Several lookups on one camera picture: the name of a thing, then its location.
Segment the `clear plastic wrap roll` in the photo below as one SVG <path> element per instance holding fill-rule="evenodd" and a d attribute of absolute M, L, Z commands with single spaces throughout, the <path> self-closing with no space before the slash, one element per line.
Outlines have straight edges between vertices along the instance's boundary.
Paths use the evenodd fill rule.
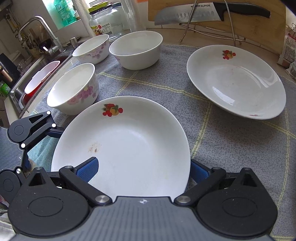
<path fill-rule="evenodd" d="M 145 31 L 146 28 L 140 18 L 138 3 L 135 0 L 121 0 L 127 23 L 131 32 Z"/>

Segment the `red clipped snack bag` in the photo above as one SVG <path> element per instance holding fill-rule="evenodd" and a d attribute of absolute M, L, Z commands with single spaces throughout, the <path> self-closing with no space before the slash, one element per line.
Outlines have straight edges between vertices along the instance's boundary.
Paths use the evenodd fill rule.
<path fill-rule="evenodd" d="M 283 66 L 294 80 L 295 60 L 295 24 L 292 23 L 292 27 L 286 27 L 283 49 L 277 63 Z"/>

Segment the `plain white bowl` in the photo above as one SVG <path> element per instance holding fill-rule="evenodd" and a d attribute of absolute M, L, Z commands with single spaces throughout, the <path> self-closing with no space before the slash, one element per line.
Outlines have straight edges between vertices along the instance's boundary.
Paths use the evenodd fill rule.
<path fill-rule="evenodd" d="M 154 31 L 137 31 L 115 40 L 109 52 L 128 70 L 142 70 L 160 58 L 163 36 Z"/>

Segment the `white floral bowl back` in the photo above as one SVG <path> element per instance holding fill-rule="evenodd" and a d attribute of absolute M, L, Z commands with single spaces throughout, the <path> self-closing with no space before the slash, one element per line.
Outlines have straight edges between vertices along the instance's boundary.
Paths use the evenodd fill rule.
<path fill-rule="evenodd" d="M 96 65 L 109 55 L 109 46 L 109 35 L 99 35 L 78 46 L 72 56 L 80 63 L 92 63 Z"/>

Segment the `white floral bowl front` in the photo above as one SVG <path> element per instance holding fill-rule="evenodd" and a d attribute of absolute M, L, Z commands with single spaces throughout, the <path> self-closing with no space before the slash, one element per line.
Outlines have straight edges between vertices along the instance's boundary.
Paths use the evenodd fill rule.
<path fill-rule="evenodd" d="M 52 87 L 47 105 L 66 115 L 78 115 L 98 97 L 99 83 L 92 63 L 80 64 L 66 72 Z"/>

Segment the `white floral bowl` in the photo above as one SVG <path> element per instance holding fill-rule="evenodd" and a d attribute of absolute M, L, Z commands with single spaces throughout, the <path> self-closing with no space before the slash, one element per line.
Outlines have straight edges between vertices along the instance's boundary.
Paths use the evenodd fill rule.
<path fill-rule="evenodd" d="M 109 46 L 109 35 L 99 35 L 78 46 L 72 56 L 80 63 L 92 63 L 96 65 L 109 55 Z"/>
<path fill-rule="evenodd" d="M 66 72 L 52 87 L 47 105 L 66 115 L 78 115 L 98 97 L 99 83 L 92 63 L 80 64 Z"/>

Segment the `green dish soap bottle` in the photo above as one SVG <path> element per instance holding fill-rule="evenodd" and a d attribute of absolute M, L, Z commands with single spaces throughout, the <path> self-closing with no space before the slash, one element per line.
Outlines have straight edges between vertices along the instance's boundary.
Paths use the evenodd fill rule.
<path fill-rule="evenodd" d="M 58 11 L 58 14 L 62 20 L 62 24 L 64 27 L 76 21 L 74 10 L 69 8 L 69 4 L 70 4 L 70 1 L 54 0 L 54 6 Z"/>

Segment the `black air fryer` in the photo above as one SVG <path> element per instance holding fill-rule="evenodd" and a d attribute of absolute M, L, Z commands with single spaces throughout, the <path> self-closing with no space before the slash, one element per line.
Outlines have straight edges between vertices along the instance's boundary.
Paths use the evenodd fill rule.
<path fill-rule="evenodd" d="M 1 81 L 12 89 L 20 78 L 20 72 L 12 61 L 4 54 L 0 54 Z"/>

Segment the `glass jar green lid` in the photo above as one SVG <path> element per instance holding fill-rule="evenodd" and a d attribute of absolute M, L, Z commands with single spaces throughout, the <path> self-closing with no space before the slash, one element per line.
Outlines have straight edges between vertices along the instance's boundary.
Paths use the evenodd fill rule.
<path fill-rule="evenodd" d="M 112 3 L 102 1 L 88 9 L 89 26 L 96 36 L 107 34 L 114 41 L 123 35 L 123 25 L 120 13 L 113 8 Z"/>

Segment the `bamboo cutting board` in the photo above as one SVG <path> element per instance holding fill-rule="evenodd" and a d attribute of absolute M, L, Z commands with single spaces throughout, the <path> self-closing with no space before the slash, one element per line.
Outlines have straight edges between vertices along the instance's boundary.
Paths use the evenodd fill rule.
<path fill-rule="evenodd" d="M 194 1 L 148 1 L 148 20 L 154 21 L 157 13 L 166 7 L 193 3 Z M 240 37 L 245 37 L 271 49 L 274 53 L 282 53 L 285 38 L 286 7 L 281 1 L 227 1 L 227 3 L 250 3 L 269 10 L 270 18 L 231 13 L 234 32 Z M 224 14 L 223 22 L 195 22 L 194 24 L 231 32 L 227 13 Z"/>

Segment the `red and white basin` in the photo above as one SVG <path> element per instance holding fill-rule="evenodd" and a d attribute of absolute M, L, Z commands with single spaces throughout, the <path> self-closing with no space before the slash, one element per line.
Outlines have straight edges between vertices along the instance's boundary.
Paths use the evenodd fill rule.
<path fill-rule="evenodd" d="M 25 94 L 23 96 L 23 104 L 26 105 L 28 101 L 33 97 L 36 91 L 41 87 L 43 82 L 57 69 L 61 61 L 52 61 L 38 71 L 25 87 Z"/>

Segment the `white fruit plate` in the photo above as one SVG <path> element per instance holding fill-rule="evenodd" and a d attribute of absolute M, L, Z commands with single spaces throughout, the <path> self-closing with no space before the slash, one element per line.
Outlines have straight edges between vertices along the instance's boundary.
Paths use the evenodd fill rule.
<path fill-rule="evenodd" d="M 90 157 L 98 159 L 99 170 L 89 183 L 112 199 L 174 199 L 189 179 L 190 149 L 181 124 L 142 97 L 112 97 L 82 111 L 60 137 L 51 169 L 75 167 Z"/>
<path fill-rule="evenodd" d="M 229 45 L 202 47 L 189 57 L 187 73 L 201 94 L 237 116 L 269 120 L 285 108 L 280 77 L 246 50 Z"/>

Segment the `steel kitchen sink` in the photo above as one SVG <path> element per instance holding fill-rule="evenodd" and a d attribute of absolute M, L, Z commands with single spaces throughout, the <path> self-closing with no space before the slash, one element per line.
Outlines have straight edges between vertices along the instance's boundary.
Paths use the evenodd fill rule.
<path fill-rule="evenodd" d="M 21 118 L 38 93 L 55 73 L 71 59 L 72 48 L 52 56 L 42 55 L 18 80 L 9 93 L 16 118 Z"/>

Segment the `black handled santoku knife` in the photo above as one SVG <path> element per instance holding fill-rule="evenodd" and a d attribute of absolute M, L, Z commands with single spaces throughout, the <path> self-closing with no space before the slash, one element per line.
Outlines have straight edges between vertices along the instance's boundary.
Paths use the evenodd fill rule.
<path fill-rule="evenodd" d="M 154 18 L 155 25 L 180 24 L 189 21 L 193 4 L 170 6 L 160 10 Z M 249 3 L 199 3 L 193 11 L 192 22 L 224 21 L 224 13 L 232 13 L 247 16 L 262 16 L 269 18 L 269 10 Z"/>

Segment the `white fruit plate back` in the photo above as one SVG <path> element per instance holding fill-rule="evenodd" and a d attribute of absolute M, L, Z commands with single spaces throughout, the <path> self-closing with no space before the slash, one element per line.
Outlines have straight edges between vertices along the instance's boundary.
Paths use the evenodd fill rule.
<path fill-rule="evenodd" d="M 285 108 L 280 77 L 246 50 L 229 45 L 202 47 L 189 57 L 187 73 L 201 94 L 237 116 L 269 120 Z"/>

